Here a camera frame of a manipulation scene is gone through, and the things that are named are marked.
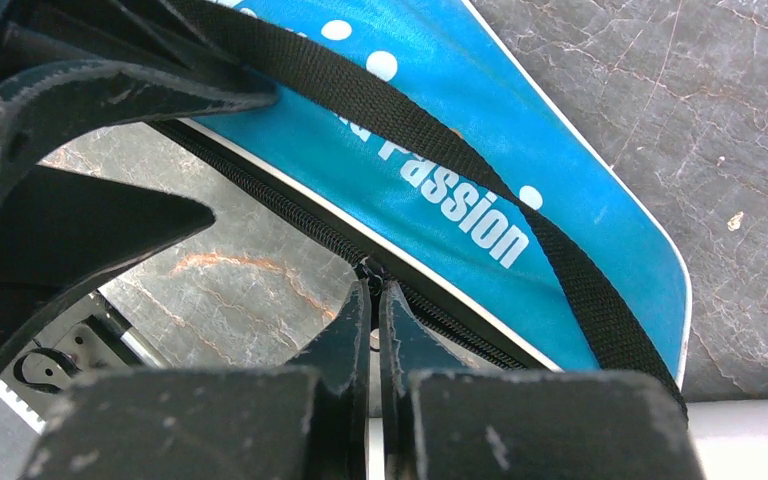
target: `black plastic bracket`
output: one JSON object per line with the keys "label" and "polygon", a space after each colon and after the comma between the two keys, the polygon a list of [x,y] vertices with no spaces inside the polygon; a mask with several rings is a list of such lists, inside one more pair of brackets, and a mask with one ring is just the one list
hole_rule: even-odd
{"label": "black plastic bracket", "polygon": [[365,478],[366,430],[369,411],[369,340],[373,317],[370,286],[352,285],[340,313],[286,365],[315,368],[327,394],[317,404],[313,428],[322,432],[317,448],[319,477],[339,472]]}
{"label": "black plastic bracket", "polygon": [[78,299],[213,220],[193,200],[34,167],[0,208],[0,373]]}
{"label": "black plastic bracket", "polygon": [[0,204],[43,156],[96,128],[275,101],[274,85],[163,0],[0,0]]}

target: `blue bag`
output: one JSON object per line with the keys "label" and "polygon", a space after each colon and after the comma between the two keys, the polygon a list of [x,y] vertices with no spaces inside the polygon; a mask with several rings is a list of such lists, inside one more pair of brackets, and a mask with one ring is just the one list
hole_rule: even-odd
{"label": "blue bag", "polygon": [[[468,0],[220,3],[343,55],[466,139],[604,272],[681,383],[691,295],[679,252]],[[515,205],[292,90],[280,95],[268,109],[187,125],[419,272],[426,291],[448,295],[444,310],[468,310],[548,368],[599,368]]]}

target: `white piping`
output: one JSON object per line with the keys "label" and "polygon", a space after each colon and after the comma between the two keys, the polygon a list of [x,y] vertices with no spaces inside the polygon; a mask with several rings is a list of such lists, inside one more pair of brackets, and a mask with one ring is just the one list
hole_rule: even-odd
{"label": "white piping", "polygon": [[244,149],[243,147],[237,145],[236,143],[228,140],[225,137],[222,137],[221,135],[213,132],[212,130],[208,129],[207,127],[200,125],[196,123],[193,120],[190,119],[182,119],[180,120],[181,123],[187,125],[188,127],[198,131],[199,133],[209,137],[211,140],[219,143],[223,147],[233,151],[237,155],[240,155],[241,157],[245,158],[249,162],[251,162],[254,166],[257,168],[265,171],[269,175],[277,178],[281,182],[285,183],[292,189],[296,190],[300,194],[304,195],[311,201],[316,202],[318,205],[322,206],[326,210],[328,210],[329,213],[334,215],[335,217],[339,218],[343,222],[346,222],[357,230],[358,232],[362,233],[367,238],[371,239],[378,245],[381,245],[385,249],[387,249],[390,253],[396,255],[399,257],[400,260],[410,265],[412,268],[419,271],[424,276],[430,278],[434,283],[437,285],[440,285],[444,290],[446,290],[449,294],[457,298],[460,302],[462,302],[464,305],[469,307],[472,311],[475,313],[481,315],[490,325],[493,326],[496,330],[504,334],[506,337],[510,338],[511,341],[513,341],[517,346],[521,349],[523,349],[525,352],[527,352],[529,355],[531,355],[535,360],[542,363],[546,368],[549,368],[551,370],[555,371],[561,371],[561,367],[559,367],[555,362],[549,359],[546,355],[544,355],[542,352],[537,350],[533,345],[526,342],[525,339],[517,335],[516,332],[510,329],[507,325],[502,323],[501,320],[496,318],[495,315],[487,311],[486,308],[482,307],[480,304],[478,304],[475,300],[473,300],[471,297],[469,297],[467,294],[462,292],[460,289],[458,289],[456,286],[452,285],[448,280],[441,277],[440,274],[435,272],[434,270],[431,270],[428,268],[425,264],[411,256],[406,251],[402,250],[401,248],[394,245],[392,242],[387,240],[386,238],[379,235],[377,232],[366,226],[363,222],[359,221],[358,219],[352,217],[348,213],[344,212],[343,210],[340,210],[339,207],[328,201],[326,198],[322,197],[318,193],[314,192],[310,188],[306,187],[305,185],[302,185],[298,181],[296,181],[294,178],[290,177],[289,175],[285,174],[281,170],[278,170],[277,168],[273,167],[272,165],[266,163],[262,159],[258,158],[253,153],[249,152],[248,150]]}

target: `white pipe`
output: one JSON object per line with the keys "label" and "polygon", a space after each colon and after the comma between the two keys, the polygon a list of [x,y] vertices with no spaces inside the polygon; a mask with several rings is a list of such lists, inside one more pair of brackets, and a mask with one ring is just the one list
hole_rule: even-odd
{"label": "white pipe", "polygon": [[768,480],[768,400],[688,405],[707,480]]}

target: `white polka dot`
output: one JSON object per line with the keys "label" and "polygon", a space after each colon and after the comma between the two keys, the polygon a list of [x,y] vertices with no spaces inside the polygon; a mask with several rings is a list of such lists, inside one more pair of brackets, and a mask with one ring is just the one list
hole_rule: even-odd
{"label": "white polka dot", "polygon": [[345,40],[351,34],[352,26],[345,20],[331,20],[322,27],[322,36],[335,42]]}
{"label": "white polka dot", "polygon": [[536,188],[528,185],[519,189],[519,199],[535,210],[543,206],[543,195],[540,195]]}
{"label": "white polka dot", "polygon": [[377,51],[366,59],[366,70],[376,77],[389,82],[399,70],[399,62],[390,52]]}

